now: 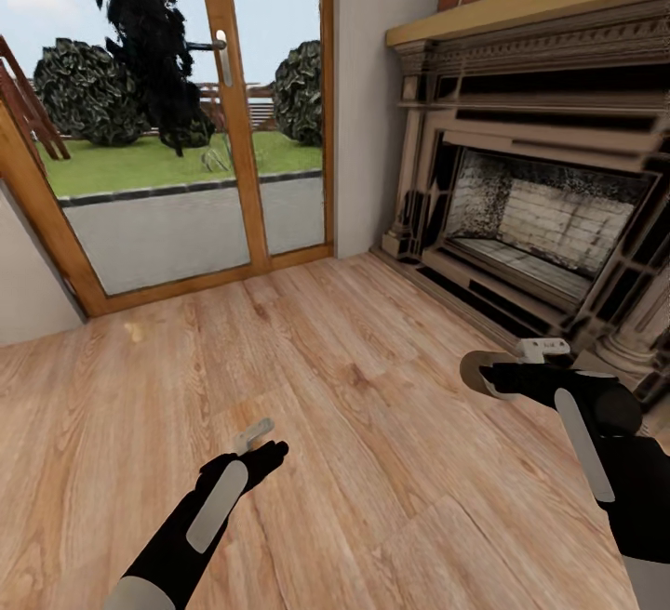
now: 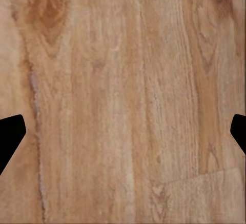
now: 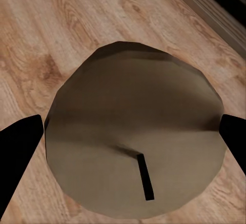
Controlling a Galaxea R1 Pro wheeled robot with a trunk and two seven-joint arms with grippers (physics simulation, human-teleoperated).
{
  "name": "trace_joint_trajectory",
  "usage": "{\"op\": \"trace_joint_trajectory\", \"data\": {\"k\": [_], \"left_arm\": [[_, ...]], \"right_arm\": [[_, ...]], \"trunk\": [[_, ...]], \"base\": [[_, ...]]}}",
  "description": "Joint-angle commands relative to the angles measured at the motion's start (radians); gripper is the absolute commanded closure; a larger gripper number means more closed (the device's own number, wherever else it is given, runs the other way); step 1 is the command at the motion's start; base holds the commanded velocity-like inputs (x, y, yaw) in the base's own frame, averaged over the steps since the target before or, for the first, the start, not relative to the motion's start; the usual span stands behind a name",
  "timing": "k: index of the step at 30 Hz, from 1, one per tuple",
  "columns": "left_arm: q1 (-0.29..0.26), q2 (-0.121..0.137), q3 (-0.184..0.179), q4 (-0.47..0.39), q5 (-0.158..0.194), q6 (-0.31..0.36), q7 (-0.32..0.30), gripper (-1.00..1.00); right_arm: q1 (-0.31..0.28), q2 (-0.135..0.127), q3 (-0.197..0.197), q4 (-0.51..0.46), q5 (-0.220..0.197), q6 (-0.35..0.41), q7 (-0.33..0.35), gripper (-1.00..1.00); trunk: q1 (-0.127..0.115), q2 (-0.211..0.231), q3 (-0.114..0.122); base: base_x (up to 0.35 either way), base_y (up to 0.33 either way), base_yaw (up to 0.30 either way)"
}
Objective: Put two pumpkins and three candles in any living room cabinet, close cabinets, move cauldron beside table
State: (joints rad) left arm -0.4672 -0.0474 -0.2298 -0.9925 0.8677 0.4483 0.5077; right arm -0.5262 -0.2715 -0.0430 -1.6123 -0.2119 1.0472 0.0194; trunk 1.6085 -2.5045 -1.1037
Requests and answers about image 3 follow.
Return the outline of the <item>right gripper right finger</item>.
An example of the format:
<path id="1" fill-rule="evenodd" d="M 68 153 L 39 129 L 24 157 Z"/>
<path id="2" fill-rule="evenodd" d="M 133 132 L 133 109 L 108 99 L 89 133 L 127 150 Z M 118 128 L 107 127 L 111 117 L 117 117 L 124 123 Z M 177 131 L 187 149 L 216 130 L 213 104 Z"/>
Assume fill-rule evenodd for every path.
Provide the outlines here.
<path id="1" fill-rule="evenodd" d="M 246 119 L 224 114 L 219 133 L 246 175 Z"/>

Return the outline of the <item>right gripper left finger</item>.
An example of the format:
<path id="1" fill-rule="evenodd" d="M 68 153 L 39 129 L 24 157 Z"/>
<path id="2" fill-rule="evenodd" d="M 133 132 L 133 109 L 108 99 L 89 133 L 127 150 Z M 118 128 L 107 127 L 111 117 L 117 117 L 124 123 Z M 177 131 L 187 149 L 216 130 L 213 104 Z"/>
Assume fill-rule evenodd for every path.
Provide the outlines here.
<path id="1" fill-rule="evenodd" d="M 0 219 L 44 134 L 39 114 L 0 131 Z"/>

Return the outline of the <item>pillar candle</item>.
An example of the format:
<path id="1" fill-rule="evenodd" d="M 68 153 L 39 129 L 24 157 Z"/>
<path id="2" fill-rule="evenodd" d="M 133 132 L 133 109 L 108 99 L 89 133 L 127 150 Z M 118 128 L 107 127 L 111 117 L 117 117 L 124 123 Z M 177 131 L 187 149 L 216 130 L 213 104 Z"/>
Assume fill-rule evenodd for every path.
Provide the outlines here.
<path id="1" fill-rule="evenodd" d="M 98 48 L 57 91 L 47 164 L 86 210 L 149 219 L 179 210 L 221 170 L 221 96 L 198 68 L 137 42 Z"/>

